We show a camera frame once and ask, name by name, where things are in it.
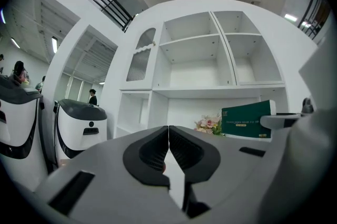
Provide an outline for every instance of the book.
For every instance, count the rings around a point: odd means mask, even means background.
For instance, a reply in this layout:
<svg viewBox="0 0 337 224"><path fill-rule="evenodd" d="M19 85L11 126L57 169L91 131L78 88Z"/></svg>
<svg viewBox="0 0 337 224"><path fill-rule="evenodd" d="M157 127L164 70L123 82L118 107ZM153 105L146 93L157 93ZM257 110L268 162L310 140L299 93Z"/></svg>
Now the book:
<svg viewBox="0 0 337 224"><path fill-rule="evenodd" d="M262 116L276 115L273 100L222 108L222 133L247 138L271 138L271 129L260 124Z"/></svg>

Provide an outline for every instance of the ceiling light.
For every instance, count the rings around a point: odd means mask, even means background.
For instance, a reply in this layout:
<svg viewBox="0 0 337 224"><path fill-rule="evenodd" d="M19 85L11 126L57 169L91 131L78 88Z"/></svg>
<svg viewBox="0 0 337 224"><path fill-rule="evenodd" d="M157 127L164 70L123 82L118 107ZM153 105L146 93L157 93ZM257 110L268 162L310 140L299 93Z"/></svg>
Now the ceiling light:
<svg viewBox="0 0 337 224"><path fill-rule="evenodd" d="M286 14L284 17L285 17L286 19L289 19L289 20L294 21L294 22L297 20L297 17L294 17L294 16L292 16L292 15L288 15L288 14Z"/></svg>
<svg viewBox="0 0 337 224"><path fill-rule="evenodd" d="M308 24L307 22L303 22L302 23L302 26L306 27L306 28L310 28L311 27L311 24Z"/></svg>
<svg viewBox="0 0 337 224"><path fill-rule="evenodd" d="M16 41L15 41L13 38L11 38L11 40L12 40L12 43L13 43L14 45L16 45L17 48L20 48L19 45L16 43Z"/></svg>
<svg viewBox="0 0 337 224"><path fill-rule="evenodd" d="M6 24L5 17L4 17L4 10L1 9L1 19L4 24Z"/></svg>
<svg viewBox="0 0 337 224"><path fill-rule="evenodd" d="M52 44L53 44L53 51L54 53L57 52L57 38L55 38L54 36L52 37Z"/></svg>

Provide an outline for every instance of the black clothing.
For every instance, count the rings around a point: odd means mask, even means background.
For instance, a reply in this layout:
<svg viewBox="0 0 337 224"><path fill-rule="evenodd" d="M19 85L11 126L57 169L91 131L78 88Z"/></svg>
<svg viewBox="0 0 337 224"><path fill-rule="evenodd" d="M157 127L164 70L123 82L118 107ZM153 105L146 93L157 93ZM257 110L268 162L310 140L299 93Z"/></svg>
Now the black clothing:
<svg viewBox="0 0 337 224"><path fill-rule="evenodd" d="M97 105L97 98L96 96L92 96L89 100L90 104Z"/></svg>

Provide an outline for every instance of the arched cabinet door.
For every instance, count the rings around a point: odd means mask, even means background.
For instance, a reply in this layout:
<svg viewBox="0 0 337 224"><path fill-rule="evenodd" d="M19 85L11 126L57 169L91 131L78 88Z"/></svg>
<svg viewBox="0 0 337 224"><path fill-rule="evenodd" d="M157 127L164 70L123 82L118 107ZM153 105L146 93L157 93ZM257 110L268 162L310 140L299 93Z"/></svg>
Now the arched cabinet door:
<svg viewBox="0 0 337 224"><path fill-rule="evenodd" d="M134 38L134 44L128 54L121 90L152 89L162 28L163 23L148 24L135 34L137 37Z"/></svg>

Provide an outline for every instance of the man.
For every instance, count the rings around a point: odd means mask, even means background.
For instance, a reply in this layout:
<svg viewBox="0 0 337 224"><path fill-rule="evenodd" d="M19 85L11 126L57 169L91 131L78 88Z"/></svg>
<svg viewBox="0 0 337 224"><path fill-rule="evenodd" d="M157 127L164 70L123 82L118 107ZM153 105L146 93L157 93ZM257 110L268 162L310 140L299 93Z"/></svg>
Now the man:
<svg viewBox="0 0 337 224"><path fill-rule="evenodd" d="M42 82L38 83L35 87L35 89L37 89L40 93L42 91L43 88L43 83L44 83L44 79L46 78L46 76L42 77Z"/></svg>
<svg viewBox="0 0 337 224"><path fill-rule="evenodd" d="M4 54L0 54L0 62L5 59ZM4 67L0 67L0 74L2 74L2 71L4 70Z"/></svg>
<svg viewBox="0 0 337 224"><path fill-rule="evenodd" d="M89 103L93 104L93 105L97 105L97 98L95 96L96 90L90 89L89 92L90 92L90 96L91 96L91 98L89 100Z"/></svg>

